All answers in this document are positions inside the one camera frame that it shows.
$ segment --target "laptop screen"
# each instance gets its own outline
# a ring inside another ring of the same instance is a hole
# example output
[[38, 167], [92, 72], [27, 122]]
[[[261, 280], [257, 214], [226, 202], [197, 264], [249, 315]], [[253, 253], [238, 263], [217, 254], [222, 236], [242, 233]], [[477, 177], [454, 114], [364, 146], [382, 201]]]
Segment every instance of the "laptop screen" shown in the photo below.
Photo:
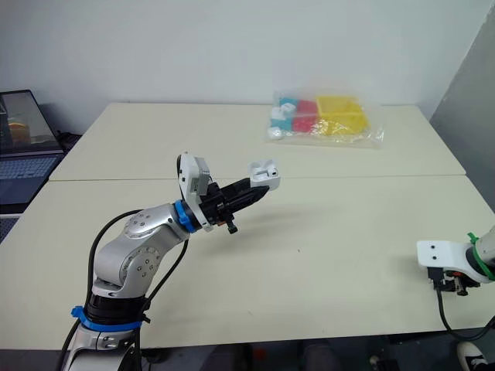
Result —
[[0, 153], [61, 151], [29, 90], [0, 93]]

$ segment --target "green cable tie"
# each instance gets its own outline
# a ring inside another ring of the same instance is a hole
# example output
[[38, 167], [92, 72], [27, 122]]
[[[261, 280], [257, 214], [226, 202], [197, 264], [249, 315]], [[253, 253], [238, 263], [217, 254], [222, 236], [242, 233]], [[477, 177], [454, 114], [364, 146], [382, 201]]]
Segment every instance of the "green cable tie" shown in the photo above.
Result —
[[478, 254], [478, 250], [476, 249], [476, 242], [480, 239], [479, 237], [476, 237], [474, 233], [469, 232], [467, 234], [469, 238], [471, 239], [471, 243], [473, 244], [473, 255], [474, 259], [480, 266], [481, 270], [483, 273], [488, 277], [489, 280], [495, 281], [495, 273], [492, 272], [488, 266], [485, 264], [485, 262], [480, 258], [480, 255]]

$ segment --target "yellow block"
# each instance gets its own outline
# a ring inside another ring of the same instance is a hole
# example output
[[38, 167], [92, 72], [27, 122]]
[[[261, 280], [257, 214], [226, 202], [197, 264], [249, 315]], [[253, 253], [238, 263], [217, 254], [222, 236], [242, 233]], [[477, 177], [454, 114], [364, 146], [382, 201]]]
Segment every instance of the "yellow block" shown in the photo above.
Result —
[[359, 134], [368, 125], [363, 109], [356, 97], [316, 97], [319, 134]]

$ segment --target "gray wall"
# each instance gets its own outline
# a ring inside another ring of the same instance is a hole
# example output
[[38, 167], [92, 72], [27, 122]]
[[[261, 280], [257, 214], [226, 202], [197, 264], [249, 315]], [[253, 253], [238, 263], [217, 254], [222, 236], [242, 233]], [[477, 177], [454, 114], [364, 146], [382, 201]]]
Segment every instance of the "gray wall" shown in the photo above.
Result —
[[495, 211], [495, 8], [431, 122]]

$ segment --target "laptop keyboard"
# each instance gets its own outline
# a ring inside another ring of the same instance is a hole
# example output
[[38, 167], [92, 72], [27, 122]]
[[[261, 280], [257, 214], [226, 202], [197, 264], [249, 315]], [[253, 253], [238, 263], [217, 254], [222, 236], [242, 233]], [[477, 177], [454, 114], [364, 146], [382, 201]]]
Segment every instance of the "laptop keyboard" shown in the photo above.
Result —
[[0, 218], [0, 242], [7, 237], [17, 220], [19, 218]]
[[26, 179], [45, 176], [56, 158], [28, 158], [0, 162], [0, 180]]

